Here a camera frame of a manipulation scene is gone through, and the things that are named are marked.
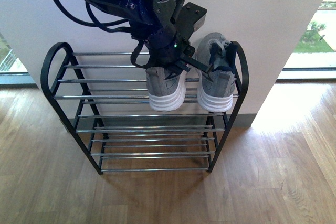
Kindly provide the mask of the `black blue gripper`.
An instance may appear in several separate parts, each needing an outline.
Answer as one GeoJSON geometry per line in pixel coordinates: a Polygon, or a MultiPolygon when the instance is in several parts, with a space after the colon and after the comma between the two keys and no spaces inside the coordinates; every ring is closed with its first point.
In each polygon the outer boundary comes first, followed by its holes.
{"type": "Polygon", "coordinates": [[[150,26],[137,22],[130,22],[131,37],[138,41],[138,45],[131,54],[131,63],[143,69],[163,67],[170,72],[169,76],[178,76],[183,71],[189,72],[190,67],[209,73],[213,65],[205,65],[192,58],[195,48],[185,41],[176,29],[176,23],[168,22],[164,27],[150,26]],[[149,50],[148,62],[144,65],[137,63],[137,57],[143,46],[149,50]]]}

